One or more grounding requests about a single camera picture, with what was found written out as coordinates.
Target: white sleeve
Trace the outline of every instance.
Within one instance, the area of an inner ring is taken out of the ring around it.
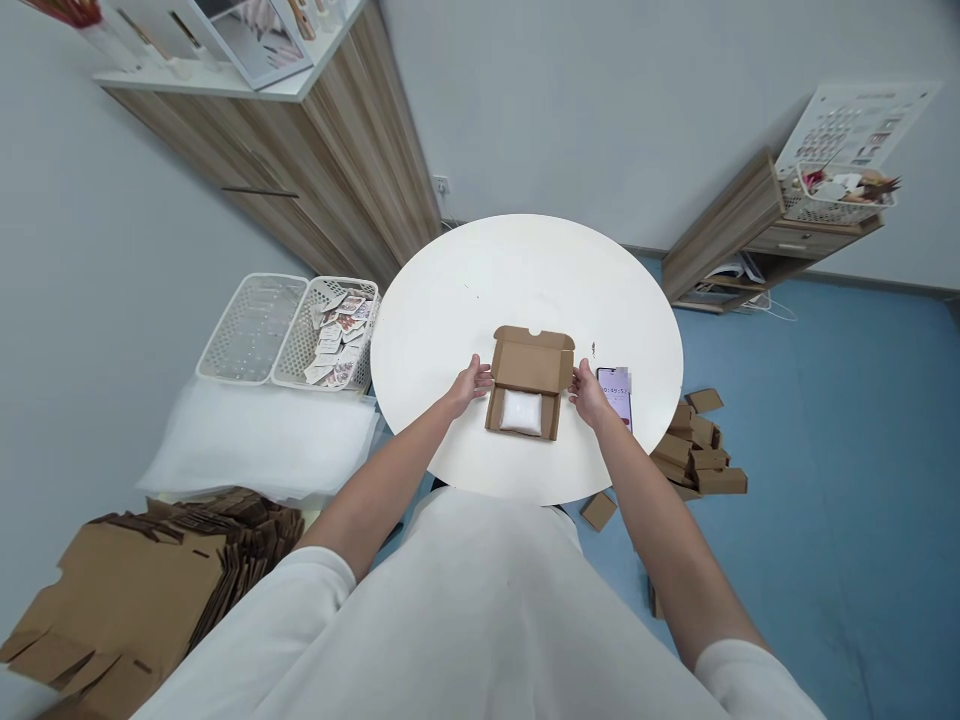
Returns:
[[[824,720],[787,669],[752,643],[715,642],[693,674],[734,720]]]
[[[323,632],[356,587],[332,550],[290,553],[237,603],[133,716],[242,718]]]

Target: white shirt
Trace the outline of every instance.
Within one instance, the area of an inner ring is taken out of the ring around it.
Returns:
[[[326,548],[290,554],[135,718],[823,717],[749,643],[710,646],[695,675],[569,518],[445,488],[359,587]]]

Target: cardboard pieces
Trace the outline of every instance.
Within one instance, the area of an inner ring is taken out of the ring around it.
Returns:
[[[677,410],[673,414],[673,420],[670,421],[670,432],[675,430],[692,430],[693,425],[690,424],[693,420],[693,408],[686,403],[680,403],[677,405]]]
[[[729,464],[730,456],[724,450],[690,451],[690,465],[693,470],[714,470]]]
[[[616,510],[617,504],[610,499],[609,495],[601,492],[587,501],[587,504],[583,506],[580,514],[593,526],[594,530],[600,532],[603,530],[604,525],[610,521],[610,518],[613,517],[613,513],[616,512]]]
[[[678,485],[677,483],[672,481],[670,485],[673,487],[674,490],[677,491],[677,495],[679,495],[680,499],[683,500],[684,502],[690,502],[691,500],[700,500],[703,497],[703,495],[701,495],[692,487],[687,487],[685,485]]]
[[[660,604],[660,598],[657,597],[657,591],[653,589],[653,582],[647,575],[647,597],[650,598],[650,614],[657,620],[663,620],[663,605]]]
[[[747,492],[747,476],[731,468],[723,449],[720,428],[700,416],[700,408],[715,409],[723,402],[716,390],[690,393],[690,404],[680,402],[667,434],[650,457],[684,502],[704,495]]]
[[[693,444],[689,441],[674,437],[673,435],[667,433],[663,436],[660,444],[654,448],[651,456],[661,460],[666,460],[667,462],[673,463],[674,465],[679,465],[680,467],[686,467],[690,457],[690,450],[692,448]]]
[[[691,488],[697,486],[696,481],[687,472],[687,468],[680,467],[669,460],[664,460],[663,458],[655,455],[650,459],[653,460],[653,464],[660,469],[660,472],[663,473],[663,476],[670,482],[675,482],[678,485],[686,485],[687,487]]]
[[[560,426],[560,393],[573,379],[573,339],[568,335],[541,332],[532,335],[527,328],[504,325],[493,334],[497,346],[491,371],[494,389],[487,407],[484,427],[530,438],[514,430],[501,430],[504,390],[520,390],[541,396],[540,428],[545,440],[556,440]]]
[[[697,489],[702,495],[743,495],[747,476],[740,468],[696,470]]]
[[[720,394],[713,388],[690,393],[687,395],[687,402],[693,405],[693,409],[698,415],[723,407],[723,400],[720,399]]]
[[[692,426],[694,446],[698,450],[710,450],[713,448],[713,430],[716,427],[712,422],[699,415],[694,415],[690,421]]]
[[[299,511],[248,490],[92,520],[0,662],[58,690],[57,716],[126,720],[302,530]]]

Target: basket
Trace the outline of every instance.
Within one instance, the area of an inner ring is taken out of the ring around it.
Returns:
[[[783,181],[783,204],[787,209],[783,217],[786,220],[822,223],[824,225],[857,225],[897,204],[893,195],[884,196],[883,204],[875,203],[871,205],[815,198],[807,191],[806,185],[803,183],[803,175],[822,168],[823,165],[818,163],[798,163],[794,171],[795,174]],[[831,165],[830,169],[835,173],[863,172],[863,168],[857,165]],[[883,174],[880,168],[875,169]],[[795,183],[799,183],[799,187],[794,187]]]
[[[353,371],[347,382],[339,387],[319,387],[307,383],[303,371],[313,364],[316,357],[317,341],[320,331],[313,329],[310,320],[310,307],[325,304],[333,298],[327,291],[327,286],[335,291],[359,290],[373,296],[373,310],[367,319],[367,331],[363,334],[363,345],[360,347],[360,357],[354,363]],[[377,284],[370,280],[356,280],[353,278],[318,277],[310,281],[296,317],[290,324],[290,329],[280,348],[280,355],[270,373],[270,379],[276,385],[297,388],[298,390],[314,390],[316,392],[340,392],[342,390],[358,390],[366,392],[370,384],[370,338],[373,335],[373,325],[380,309],[380,293]]]
[[[247,275],[203,349],[197,375],[235,385],[262,385],[308,284],[293,275]]]

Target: white shelf top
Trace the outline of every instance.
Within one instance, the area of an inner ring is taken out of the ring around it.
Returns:
[[[150,90],[153,92],[178,92],[193,95],[220,95],[257,100],[277,100],[280,102],[300,102],[307,96],[313,84],[320,77],[330,58],[340,47],[340,43],[350,32],[354,21],[367,0],[344,0],[347,9],[347,22],[335,33],[317,32],[316,40],[305,41],[313,67],[296,75],[274,83],[262,90],[254,90],[243,79],[232,63],[221,62],[221,72],[214,73],[203,67],[199,60],[181,59],[193,71],[188,80],[174,77],[166,68],[144,67],[134,73],[111,70],[93,76],[93,81],[101,87],[124,88],[128,90]]]

